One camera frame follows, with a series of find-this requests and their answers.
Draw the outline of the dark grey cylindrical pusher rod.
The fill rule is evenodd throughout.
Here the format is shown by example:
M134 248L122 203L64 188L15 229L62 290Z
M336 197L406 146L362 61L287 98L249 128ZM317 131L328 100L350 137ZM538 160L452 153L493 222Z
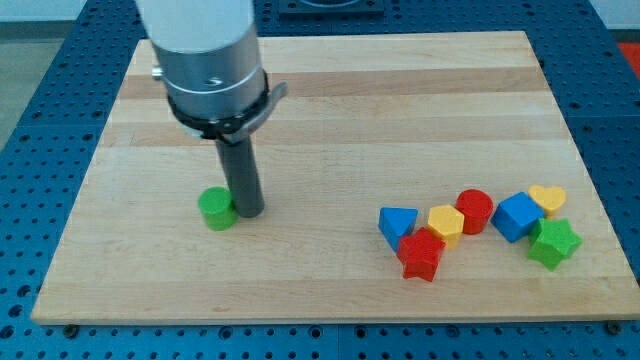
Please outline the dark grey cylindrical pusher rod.
M265 203L251 139L233 144L217 140L215 144L238 215L257 217Z

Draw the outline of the black clamp ring with lever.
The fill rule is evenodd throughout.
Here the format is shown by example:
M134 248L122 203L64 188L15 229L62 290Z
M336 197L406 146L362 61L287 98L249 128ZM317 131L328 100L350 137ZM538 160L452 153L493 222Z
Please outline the black clamp ring with lever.
M219 140L226 144L236 144L250 138L271 116L276 104L288 95L287 82L281 82L272 90L269 88L267 73L263 71L265 90L244 110L228 117L198 118L185 113L174 98L167 100L174 117L186 133L200 139Z

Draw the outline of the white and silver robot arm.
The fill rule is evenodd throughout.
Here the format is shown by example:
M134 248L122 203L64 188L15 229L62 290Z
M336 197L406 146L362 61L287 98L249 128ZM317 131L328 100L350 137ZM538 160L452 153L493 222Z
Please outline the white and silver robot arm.
M174 117L193 135L215 142L239 216L265 207L252 134L286 96L271 86L259 49L251 0L136 0L158 60Z

